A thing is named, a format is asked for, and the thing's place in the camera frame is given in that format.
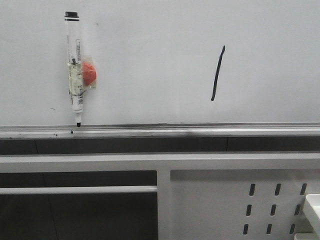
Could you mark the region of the white whiteboard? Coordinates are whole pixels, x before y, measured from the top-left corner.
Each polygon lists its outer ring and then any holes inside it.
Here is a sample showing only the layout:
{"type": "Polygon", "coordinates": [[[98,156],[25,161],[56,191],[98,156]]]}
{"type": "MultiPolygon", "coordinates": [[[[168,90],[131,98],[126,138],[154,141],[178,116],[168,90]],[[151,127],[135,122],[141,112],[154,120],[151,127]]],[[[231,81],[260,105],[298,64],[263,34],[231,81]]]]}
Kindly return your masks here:
{"type": "Polygon", "coordinates": [[[66,11],[97,72],[84,125],[320,120],[317,0],[3,0],[2,126],[75,124],[66,11]]]}

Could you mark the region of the aluminium whiteboard tray rail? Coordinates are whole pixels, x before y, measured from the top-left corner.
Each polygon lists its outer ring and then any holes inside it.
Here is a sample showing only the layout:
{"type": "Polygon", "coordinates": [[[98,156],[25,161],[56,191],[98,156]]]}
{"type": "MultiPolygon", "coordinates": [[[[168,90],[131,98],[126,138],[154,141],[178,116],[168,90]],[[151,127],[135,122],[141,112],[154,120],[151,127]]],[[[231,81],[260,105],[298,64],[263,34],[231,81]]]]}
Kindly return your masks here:
{"type": "Polygon", "coordinates": [[[1,140],[90,138],[318,137],[320,124],[158,123],[56,126],[2,126],[1,140]]]}

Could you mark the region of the white metal perforated frame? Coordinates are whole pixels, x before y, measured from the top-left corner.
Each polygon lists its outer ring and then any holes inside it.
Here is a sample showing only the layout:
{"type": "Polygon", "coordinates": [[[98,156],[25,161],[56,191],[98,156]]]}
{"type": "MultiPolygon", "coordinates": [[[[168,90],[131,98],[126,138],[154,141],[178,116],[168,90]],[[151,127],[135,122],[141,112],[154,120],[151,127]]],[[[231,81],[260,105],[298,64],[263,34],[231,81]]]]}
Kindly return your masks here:
{"type": "Polygon", "coordinates": [[[0,158],[3,240],[292,240],[314,228],[320,155],[0,158]]]}

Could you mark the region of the white plastic bin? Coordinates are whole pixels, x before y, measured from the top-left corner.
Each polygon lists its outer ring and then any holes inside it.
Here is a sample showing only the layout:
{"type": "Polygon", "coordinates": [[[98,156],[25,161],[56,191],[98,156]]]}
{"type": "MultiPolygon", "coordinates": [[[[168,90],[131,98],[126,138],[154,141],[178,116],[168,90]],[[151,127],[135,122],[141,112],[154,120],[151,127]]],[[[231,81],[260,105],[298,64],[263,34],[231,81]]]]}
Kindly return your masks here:
{"type": "Polygon", "coordinates": [[[294,234],[294,240],[320,239],[320,195],[308,194],[302,208],[302,224],[294,234]]]}

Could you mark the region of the white whiteboard marker with magnet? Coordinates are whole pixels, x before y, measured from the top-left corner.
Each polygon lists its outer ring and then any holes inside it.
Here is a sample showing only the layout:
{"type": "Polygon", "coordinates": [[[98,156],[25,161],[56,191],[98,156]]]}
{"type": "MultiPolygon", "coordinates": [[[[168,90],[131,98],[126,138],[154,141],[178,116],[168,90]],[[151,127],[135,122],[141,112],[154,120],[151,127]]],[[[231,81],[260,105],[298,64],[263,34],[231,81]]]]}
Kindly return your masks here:
{"type": "Polygon", "coordinates": [[[90,62],[82,62],[80,18],[76,11],[64,14],[67,44],[68,92],[71,108],[75,115],[77,127],[82,124],[84,110],[84,93],[96,80],[94,66],[90,62]]]}

